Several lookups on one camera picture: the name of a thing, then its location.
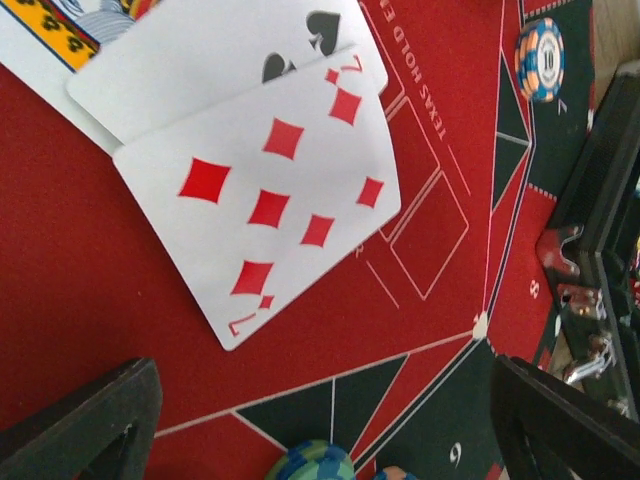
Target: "poker chip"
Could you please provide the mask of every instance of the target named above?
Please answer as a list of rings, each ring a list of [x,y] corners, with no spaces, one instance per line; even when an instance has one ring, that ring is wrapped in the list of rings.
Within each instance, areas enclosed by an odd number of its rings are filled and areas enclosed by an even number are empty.
[[[336,445],[310,440],[290,449],[265,480],[355,480],[353,462]]]
[[[524,69],[522,68],[522,65],[524,64],[524,60],[527,53],[526,48],[523,48],[522,45],[523,43],[525,43],[524,40],[527,39],[528,34],[531,31],[531,28],[533,26],[534,26],[533,24],[525,25],[522,31],[520,32],[520,36],[518,37],[518,43],[516,45],[515,62],[514,62],[516,79],[518,81],[518,87],[520,88],[520,93],[522,93],[522,95],[527,100],[531,99],[533,92],[529,87],[529,82],[527,80],[526,75],[524,74]]]
[[[544,18],[524,26],[516,46],[516,77],[527,100],[550,102],[564,79],[564,43],[558,26]]]
[[[373,477],[373,480],[418,480],[412,473],[398,467],[387,467]]]

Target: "white line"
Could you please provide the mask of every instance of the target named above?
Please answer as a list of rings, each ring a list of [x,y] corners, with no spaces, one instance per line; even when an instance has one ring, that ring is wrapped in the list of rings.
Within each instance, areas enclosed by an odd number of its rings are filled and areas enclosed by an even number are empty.
[[[498,207],[500,207],[500,203],[502,202],[502,199],[504,198],[504,194],[509,189],[509,186],[511,185],[511,182],[513,181],[513,178],[516,176],[516,173],[518,172],[518,169],[520,168],[520,165],[522,164],[523,161],[526,160],[528,153],[529,153],[529,147],[527,147],[525,149],[524,153],[520,157],[520,160],[518,160],[518,164],[516,165],[516,168],[513,169],[513,173],[509,177],[509,180],[507,181],[507,185],[504,187],[504,190],[502,190],[502,193],[500,194],[500,198],[498,198],[498,201],[496,202],[496,206],[493,207],[493,212],[494,213],[498,209]]]
[[[396,98],[394,98],[391,101],[391,103],[389,105],[387,105],[387,107],[384,109],[384,114],[387,115],[387,113],[395,107],[396,102],[400,101],[402,99],[402,97],[404,96],[404,92],[405,92],[404,83],[402,83],[402,80],[400,79],[400,75],[398,74],[398,70],[396,70],[396,66],[391,61],[391,56],[389,55],[389,52],[387,51],[387,47],[384,46],[384,42],[382,41],[382,38],[380,38],[380,34],[378,33],[378,29],[376,28],[376,24],[373,22],[373,19],[371,18],[371,15],[369,14],[369,10],[367,9],[367,7],[366,7],[366,5],[364,3],[362,3],[362,2],[358,2],[358,3],[360,4],[360,8],[362,9],[362,11],[364,12],[364,15],[369,20],[367,23],[369,24],[371,30],[373,30],[373,32],[375,33],[376,37],[378,37],[378,45],[384,51],[384,54],[387,57],[387,60],[389,61],[389,65],[391,65],[391,69],[393,70],[393,73],[396,74],[396,78],[398,80],[398,83],[402,87],[402,90],[400,91],[400,93],[398,95],[396,95]]]
[[[553,10],[554,8],[561,7],[562,5],[566,5],[567,3],[571,3],[573,0],[557,0],[555,2],[551,2],[544,7],[536,8],[534,11],[525,13],[524,18],[535,17],[540,15],[541,13],[547,12],[549,10]]]
[[[393,108],[389,109],[388,113],[385,112],[387,123],[393,120],[393,117],[395,117],[398,114],[400,109],[404,106],[405,103],[407,103],[407,101],[409,101],[409,97],[404,97],[400,99],[400,101],[396,103]]]
[[[329,443],[333,443],[333,425],[336,418],[336,378],[331,381],[331,433],[329,434]]]
[[[462,174],[462,170],[460,170],[460,165],[458,165],[458,159],[453,154],[453,150],[451,150],[451,145],[447,144],[447,148],[449,149],[449,153],[451,154],[451,158],[453,158],[453,163],[456,164],[456,168],[458,169],[458,174],[460,175],[460,178],[462,179],[462,183],[464,183],[464,188],[466,188],[467,194],[469,196],[471,196],[471,190],[469,190],[469,185],[467,185],[467,180],[464,178],[464,175]]]
[[[547,192],[546,190],[542,190],[540,187],[536,187],[533,183],[529,183],[528,187],[534,192],[539,193],[543,197],[548,198],[549,200],[553,200],[554,202],[558,201],[558,197],[556,197],[552,193]]]
[[[522,140],[521,138],[513,137],[513,136],[508,135],[506,133],[496,132],[496,137],[502,138],[503,140],[508,140],[510,142],[513,142],[513,143],[517,143],[518,145],[524,145],[527,148],[529,148],[531,146],[531,141],[530,140]]]
[[[307,388],[314,387],[316,385],[320,385],[321,383],[325,383],[335,377],[344,377],[346,375],[351,375],[353,373],[358,373],[362,370],[366,370],[371,367],[375,367],[377,365],[381,365],[390,360],[395,360],[396,358],[401,358],[405,355],[411,355],[413,353],[423,352],[425,350],[429,350],[431,348],[439,347],[440,345],[446,345],[447,343],[455,342],[456,340],[460,340],[464,337],[470,337],[473,334],[473,330],[469,330],[468,332],[458,333],[457,335],[453,335],[451,337],[443,338],[442,340],[437,340],[435,342],[428,343],[426,345],[422,345],[420,347],[414,348],[412,350],[407,350],[406,352],[398,353],[395,355],[391,355],[390,357],[382,358],[380,360],[376,360],[375,362],[367,363],[365,365],[360,365],[359,367],[352,368],[350,370],[345,370],[337,375],[331,375],[329,377],[321,378],[319,380],[314,380],[313,382],[305,383],[304,385],[299,385],[294,388],[290,388],[289,390],[284,390],[282,392],[274,393],[272,395],[266,395],[264,397],[258,398],[256,400],[251,400],[250,402],[242,403],[240,405],[236,405],[235,407],[227,408],[224,410],[220,410],[215,413],[211,413],[208,415],[203,415],[202,417],[194,418],[193,420],[189,420],[184,423],[180,423],[178,425],[174,425],[173,427],[165,428],[164,430],[159,430],[156,432],[154,438],[164,437],[165,435],[169,435],[171,433],[179,432],[180,430],[184,430],[189,427],[193,427],[195,425],[200,425],[201,423],[208,422],[210,420],[214,420],[216,418],[222,417],[229,413],[232,413],[236,410],[242,410],[243,408],[252,407],[254,405],[258,405],[260,403],[267,402],[274,398],[282,397],[284,395],[289,395],[291,393],[299,392],[301,390],[305,390]]]
[[[460,211],[460,215],[462,216],[462,220],[464,221],[466,227],[465,227],[464,231],[460,234],[460,237],[458,238],[458,241],[451,248],[451,251],[449,252],[449,255],[444,260],[442,266],[440,267],[440,270],[438,270],[438,273],[436,274],[434,279],[431,281],[431,284],[429,285],[429,288],[427,289],[427,291],[426,292],[422,292],[420,290],[420,287],[416,283],[416,281],[411,276],[411,273],[409,273],[409,270],[407,270],[407,267],[405,267],[402,259],[396,253],[394,246],[395,246],[396,242],[398,241],[398,239],[400,238],[400,235],[402,234],[402,232],[405,230],[405,228],[409,224],[409,221],[413,218],[415,213],[418,211],[418,208],[420,207],[420,205],[422,205],[424,200],[427,198],[427,195],[431,192],[433,187],[436,185],[436,183],[438,183],[438,181],[441,178],[444,178],[444,182],[447,184],[447,187],[449,188],[449,191],[451,192],[451,197],[453,198],[454,202],[456,202],[456,205],[458,206],[458,210]],[[467,220],[467,217],[465,216],[464,211],[462,210],[462,207],[460,206],[460,202],[458,201],[458,197],[456,197],[456,194],[453,191],[453,188],[451,187],[451,184],[449,183],[449,179],[447,178],[446,173],[444,172],[444,170],[442,170],[442,171],[440,171],[440,173],[438,174],[436,179],[433,181],[433,183],[429,186],[429,188],[425,191],[425,193],[423,194],[423,196],[420,199],[420,201],[416,203],[416,205],[413,208],[413,210],[411,212],[408,212],[408,215],[406,216],[406,220],[404,221],[404,223],[402,224],[402,226],[398,230],[398,234],[395,236],[395,238],[393,239],[393,241],[389,245],[389,248],[391,249],[391,253],[393,254],[394,257],[396,257],[396,260],[398,261],[398,264],[400,265],[400,268],[405,273],[405,275],[409,279],[409,282],[411,283],[411,285],[413,285],[413,288],[416,290],[416,292],[418,292],[418,295],[420,295],[420,298],[422,298],[422,300],[426,300],[427,297],[429,296],[429,294],[431,293],[431,290],[433,290],[433,288],[436,286],[436,283],[440,279],[440,276],[442,275],[442,273],[444,272],[445,268],[447,267],[447,265],[449,264],[449,262],[453,258],[453,255],[458,250],[458,247],[462,243],[462,240],[464,240],[464,237],[467,235],[468,231],[469,231],[469,221]]]
[[[269,435],[267,432],[265,432],[264,430],[261,430],[260,428],[256,427],[253,423],[251,423],[249,420],[247,420],[246,418],[244,418],[242,415],[239,415],[238,412],[236,411],[232,411],[231,415],[233,415],[234,417],[236,417],[238,420],[240,420],[242,423],[244,423],[247,427],[249,427],[251,430],[253,430],[254,432],[256,432],[258,435],[260,435],[261,437],[265,438],[266,440],[268,440],[270,443],[274,444],[276,447],[278,447],[280,450],[282,450],[283,452],[287,451],[287,447],[285,447],[284,445],[282,445],[279,441],[277,441],[275,438],[273,438],[271,435]]]
[[[393,380],[391,380],[391,383],[387,387],[386,392],[384,392],[384,395],[382,395],[382,398],[380,398],[380,401],[378,402],[378,405],[376,405],[376,409],[373,411],[373,413],[369,417],[369,420],[367,420],[367,423],[365,424],[365,426],[360,431],[360,435],[358,435],[358,438],[356,439],[356,441],[353,442],[353,446],[351,447],[351,451],[349,452],[349,454],[351,454],[353,452],[353,449],[356,448],[356,446],[358,445],[358,442],[360,441],[362,436],[367,431],[367,428],[369,428],[369,425],[371,424],[371,420],[373,420],[373,418],[376,416],[376,413],[378,413],[378,410],[380,409],[380,406],[384,402],[384,399],[387,398],[387,394],[391,391],[391,387],[393,387],[393,384],[396,383],[396,379],[398,378],[398,375],[400,375],[400,372],[402,371],[404,366],[407,364],[407,360],[409,360],[410,356],[411,356],[411,354],[407,355],[405,357],[405,359],[402,361],[402,365],[400,365],[400,368],[398,369],[398,371],[394,375]]]
[[[465,349],[465,348],[467,347],[467,345],[469,345],[469,343],[467,343],[464,347],[462,347],[462,349],[461,349],[461,350]],[[447,363],[447,365],[445,365],[445,366],[442,368],[442,370],[440,370],[440,372],[438,372],[438,375],[436,375],[436,376],[434,377],[434,380],[435,380],[435,381],[437,381],[438,383],[437,383],[437,385],[433,388],[433,390],[431,390],[431,391],[429,392],[429,395],[427,395],[427,396],[426,396],[426,397],[425,397],[425,398],[424,398],[424,399],[423,399],[423,400],[422,400],[418,405],[416,405],[416,406],[414,407],[413,411],[412,411],[412,412],[407,416],[407,418],[405,418],[405,419],[402,421],[402,423],[401,423],[400,425],[397,425],[397,428],[395,428],[394,432],[393,432],[392,434],[390,434],[390,435],[389,435],[389,437],[386,439],[386,441],[382,442],[382,444],[381,444],[381,445],[379,445],[379,446],[378,446],[378,448],[376,448],[376,450],[375,450],[373,453],[371,453],[371,454],[369,455],[369,458],[371,458],[372,456],[375,456],[375,455],[376,455],[380,450],[382,450],[382,448],[383,448],[383,447],[384,447],[384,446],[385,446],[385,445],[386,445],[386,444],[387,444],[387,443],[388,443],[388,442],[389,442],[389,441],[390,441],[390,440],[395,436],[395,434],[396,434],[396,433],[397,433],[397,432],[398,432],[398,431],[399,431],[399,430],[400,430],[400,429],[401,429],[401,428],[402,428],[402,427],[403,427],[403,426],[404,426],[404,425],[405,425],[405,424],[406,424],[406,423],[411,419],[411,417],[413,417],[413,416],[417,413],[417,411],[418,411],[418,410],[420,410],[420,408],[422,407],[422,405],[424,405],[424,404],[425,404],[425,403],[426,403],[426,402],[431,398],[431,396],[432,396],[434,393],[436,393],[436,392],[438,391],[438,389],[440,388],[440,386],[441,386],[441,385],[442,385],[442,384],[443,384],[443,383],[444,383],[444,382],[445,382],[445,381],[446,381],[446,380],[447,380],[447,379],[448,379],[448,378],[453,374],[453,372],[455,372],[455,371],[457,370],[457,368],[462,364],[462,362],[464,362],[464,360],[465,360],[465,359],[466,359],[466,358],[471,354],[471,352],[473,352],[473,351],[476,349],[476,347],[477,347],[478,345],[480,345],[480,343],[481,343],[481,342],[476,342],[476,344],[475,344],[475,345],[473,345],[473,346],[469,349],[469,351],[468,351],[468,352],[467,352],[467,353],[466,353],[466,354],[465,354],[465,355],[460,359],[460,361],[456,364],[456,366],[455,366],[455,367],[453,367],[449,372],[447,372],[447,374],[446,374],[443,378],[439,378],[440,374],[441,374],[444,370],[446,370],[446,369],[449,367],[449,365],[451,365],[451,363],[453,363],[455,360],[457,360],[457,357],[452,358],[452,359],[451,359],[451,361],[450,361],[449,363]],[[429,386],[430,386],[430,385],[431,385],[431,384],[426,385],[426,386],[425,386],[425,388],[424,388],[424,389],[422,389],[422,391],[420,391],[420,393],[419,393],[418,395],[416,395],[416,397],[413,399],[413,402],[415,402],[415,400],[416,400],[417,398],[419,398],[419,397],[420,397],[420,395],[422,395],[422,394],[423,394],[423,393],[424,393],[424,392],[429,388]],[[410,402],[410,403],[409,403],[409,405],[407,405],[407,407],[406,407],[406,408],[405,408],[405,409],[404,409],[404,410],[403,410],[403,411],[402,411],[402,412],[401,412],[401,413],[400,413],[400,414],[399,414],[399,415],[398,415],[398,416],[393,420],[393,422],[391,422],[391,424],[390,424],[390,425],[395,426],[395,425],[394,425],[394,422],[395,422],[398,418],[400,418],[402,415],[404,415],[404,413],[405,413],[409,408],[411,408],[411,407],[413,406],[413,402]],[[388,432],[388,431],[389,431],[389,430],[385,430],[385,431],[383,431],[380,435],[378,435],[378,436],[376,437],[376,439],[375,439],[375,440],[373,440],[373,442],[371,442],[371,444],[372,444],[372,445],[373,445],[373,444],[375,444],[375,443],[378,441],[378,439],[379,439],[380,437],[382,437],[382,436],[383,436],[386,432]],[[361,459],[361,458],[362,458],[366,453],[368,453],[368,452],[367,452],[367,451],[362,452],[362,455],[360,455],[358,458],[354,459],[353,463],[356,463],[356,462],[360,461],[360,459]]]
[[[382,229],[379,230],[380,231],[380,235],[382,235],[382,238],[384,238],[387,241],[387,243],[392,242],[394,240],[394,238],[397,237],[398,230],[402,227],[403,223],[406,221],[407,215],[409,214],[409,212],[411,212],[411,209],[414,207],[414,205],[421,198],[423,192],[425,190],[431,188],[432,181],[435,182],[434,179],[436,178],[436,175],[438,174],[438,172],[440,171],[440,168],[441,168],[440,160],[438,159],[438,156],[436,155],[436,151],[433,149],[433,146],[431,145],[431,142],[429,141],[429,138],[427,138],[427,133],[424,131],[424,127],[422,126],[422,123],[420,122],[420,118],[418,117],[418,112],[416,112],[416,109],[413,106],[413,102],[411,101],[411,99],[409,97],[404,97],[402,99],[402,102],[401,102],[400,106],[403,106],[405,104],[408,104],[409,108],[411,108],[411,112],[413,113],[413,117],[416,120],[416,124],[418,125],[418,128],[420,129],[420,132],[422,133],[422,138],[424,138],[424,141],[427,143],[427,146],[429,147],[429,151],[433,155],[433,159],[436,162],[436,168],[433,170],[431,175],[429,175],[429,178],[424,182],[424,185],[420,188],[420,191],[418,191],[418,193],[416,193],[416,196],[411,200],[411,202],[407,206],[405,212],[402,214],[402,218],[400,218],[398,220],[396,225],[391,230],[391,233],[389,235],[386,235],[382,231]]]
[[[498,110],[500,109],[500,72],[502,71],[502,35],[504,34],[504,2],[502,0],[502,17],[500,19],[500,43],[498,49],[498,81],[496,82],[496,121],[493,127],[495,132],[498,131]],[[487,282],[489,281],[489,248],[491,247],[491,217],[493,217],[493,179],[496,175],[496,147],[498,142],[493,142],[493,161],[491,164],[491,195],[489,195],[489,228],[487,229],[487,260],[484,267],[484,288],[482,292],[482,309],[487,309]]]
[[[511,84],[511,91],[516,97],[516,104],[518,105],[518,111],[520,112],[520,119],[522,120],[522,125],[524,126],[524,132],[527,134],[527,139],[529,143],[531,143],[531,137],[529,136],[529,129],[527,128],[527,121],[524,119],[524,114],[522,113],[522,107],[520,106],[520,97],[518,96],[519,88],[516,90],[516,86],[513,84],[513,78],[511,78],[512,70],[509,68],[509,63],[507,62],[507,57],[504,54],[504,50],[502,50],[502,40],[500,41],[500,52],[502,53],[502,58],[504,58],[504,64],[507,66],[507,71],[509,72],[509,83]]]
[[[534,109],[531,109],[529,111],[529,114],[531,116],[531,138],[535,139],[536,138],[536,112]],[[537,144],[535,144],[533,146],[533,148],[531,149],[531,153],[529,153],[529,163],[526,165],[526,170],[524,172],[524,175],[522,176],[522,182],[524,182],[524,188],[526,188],[526,184],[529,182],[529,174],[531,173],[531,168],[533,167],[533,161],[534,161],[534,157],[536,155],[536,148],[537,148]],[[493,290],[491,291],[491,295],[490,298],[493,297],[493,294],[495,292],[495,296],[496,296],[496,301],[494,303],[494,308],[495,308],[495,304],[498,303],[498,295],[500,295],[500,287],[502,286],[502,280],[504,279],[504,274],[507,270],[507,266],[508,266],[508,262],[509,262],[509,254],[511,253],[511,245],[513,244],[513,238],[516,236],[516,228],[518,228],[518,217],[520,215],[520,210],[522,209],[522,204],[524,203],[524,196],[525,196],[526,192],[522,192],[522,198],[520,199],[520,205],[517,205],[517,208],[514,209],[513,215],[512,215],[512,222],[513,222],[513,235],[511,236],[511,240],[509,241],[508,237],[507,237],[507,248],[506,248],[506,253],[503,254],[504,258],[504,271],[502,272],[502,276],[500,276],[500,270],[498,270],[498,278],[496,279],[496,283],[493,286]],[[489,315],[489,324],[491,324],[491,317],[492,315]]]
[[[400,310],[400,304],[398,303],[398,301],[395,298],[393,298],[393,295],[391,295],[391,292],[389,291],[387,286],[384,284],[384,282],[380,278],[380,275],[378,275],[378,272],[375,271],[375,269],[373,268],[371,263],[369,263],[369,260],[367,260],[366,263],[367,263],[367,267],[369,267],[369,270],[371,270],[371,273],[373,273],[373,276],[376,277],[376,280],[378,280],[378,283],[380,284],[382,289],[387,293],[387,295],[389,296],[389,298],[391,299],[393,304],[396,306],[396,308],[398,310]]]
[[[153,438],[164,437],[165,435],[169,435],[171,433],[179,432],[180,430],[184,430],[186,428],[195,427],[196,425],[200,425],[201,423],[208,422],[210,420],[215,420],[218,417],[223,417],[228,413],[231,413],[233,410],[231,408],[227,408],[226,410],[220,410],[219,412],[211,413],[209,415],[204,415],[202,417],[194,418],[193,420],[189,420],[188,422],[179,423],[178,425],[174,425],[173,427],[165,428],[164,430],[158,430]]]

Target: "red felt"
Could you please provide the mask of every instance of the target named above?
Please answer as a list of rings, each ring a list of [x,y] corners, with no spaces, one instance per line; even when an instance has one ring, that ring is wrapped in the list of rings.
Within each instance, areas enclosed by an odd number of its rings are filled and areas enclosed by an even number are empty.
[[[489,262],[487,263],[487,284],[485,289],[485,306],[491,299],[491,293],[496,288],[502,258],[507,252],[507,238],[512,220],[519,213],[517,210],[518,192],[524,176],[529,154],[525,153],[520,165],[513,172],[513,176],[505,189],[500,202],[496,205],[491,216],[491,237],[489,238]]]
[[[502,468],[500,468],[500,465],[494,463],[491,466],[491,470],[487,473],[485,480],[498,480],[500,475],[502,475]]]
[[[470,340],[495,278],[488,252],[499,256],[510,220],[506,200],[490,215],[503,21],[515,34],[518,12],[486,0],[364,3],[389,71],[402,215],[233,352],[107,155],[0,68],[0,428],[134,356],[158,364],[162,430],[413,351],[396,379],[405,387],[364,432],[373,440]],[[526,192],[490,326],[499,351],[525,358],[547,315],[528,287],[529,272],[544,280],[533,244],[549,202]],[[448,343],[420,350],[434,342]],[[149,476],[259,478],[277,453],[225,415],[159,438]]]
[[[373,477],[375,477],[376,473],[378,473],[376,467],[377,467],[376,466],[376,459],[375,459],[375,457],[373,457],[366,464],[364,464],[362,469],[360,469],[358,471],[358,474],[356,475],[356,479],[357,480],[371,480]]]

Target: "metal clip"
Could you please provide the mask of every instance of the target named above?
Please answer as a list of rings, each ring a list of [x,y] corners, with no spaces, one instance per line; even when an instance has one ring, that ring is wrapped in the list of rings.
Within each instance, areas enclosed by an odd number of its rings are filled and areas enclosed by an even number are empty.
[[[620,415],[629,417],[629,401],[626,398],[607,401],[607,406],[613,408]]]
[[[599,288],[579,287],[561,283],[557,287],[560,305],[569,306],[575,315],[589,317],[594,320],[607,318],[607,311],[602,301],[602,290]]]
[[[615,352],[608,333],[589,337],[590,351],[586,362],[573,362],[563,373],[564,382],[574,385],[585,378],[599,379],[609,367],[616,364]]]
[[[580,267],[565,257],[562,249],[567,243],[580,238],[583,231],[583,225],[544,230],[536,243],[536,254],[544,268],[557,270],[565,275],[579,276]]]

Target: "triangle pattern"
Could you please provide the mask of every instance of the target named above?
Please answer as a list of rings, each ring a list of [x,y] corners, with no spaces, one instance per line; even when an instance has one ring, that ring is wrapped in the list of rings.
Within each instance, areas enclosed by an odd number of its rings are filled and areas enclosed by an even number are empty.
[[[500,98],[498,100],[498,132],[514,138],[529,141],[525,128],[517,93],[511,83],[511,75],[504,54],[500,56]]]
[[[489,414],[494,359],[484,340],[466,350],[446,381],[423,393],[381,444],[378,465],[401,465],[418,478],[486,478],[500,459]]]
[[[502,137],[496,137],[496,158],[494,160],[495,165],[493,168],[492,209],[496,208],[498,201],[507,188],[509,180],[520,164],[520,160],[522,160],[527,148],[529,148],[527,145],[516,143]]]
[[[406,358],[394,358],[336,379],[333,443],[351,451]]]
[[[390,427],[403,412],[410,410],[410,405],[428,390],[434,379],[454,362],[469,342],[469,337],[463,337],[409,356],[393,382],[393,388],[384,396],[380,407],[351,450],[354,462],[362,464],[369,459],[370,454],[376,450],[376,444],[388,437]]]
[[[498,286],[497,280],[500,274],[500,266],[504,261],[503,257],[508,254],[506,247],[509,241],[509,228],[518,200],[520,185],[522,184],[527,166],[527,159],[528,155],[525,156],[525,160],[520,162],[520,165],[516,168],[507,188],[502,194],[500,203],[495,206],[491,214],[491,241],[489,242],[489,265],[484,310],[489,309],[491,298],[495,295],[494,290]]]
[[[287,449],[331,436],[332,380],[252,405],[238,414]]]

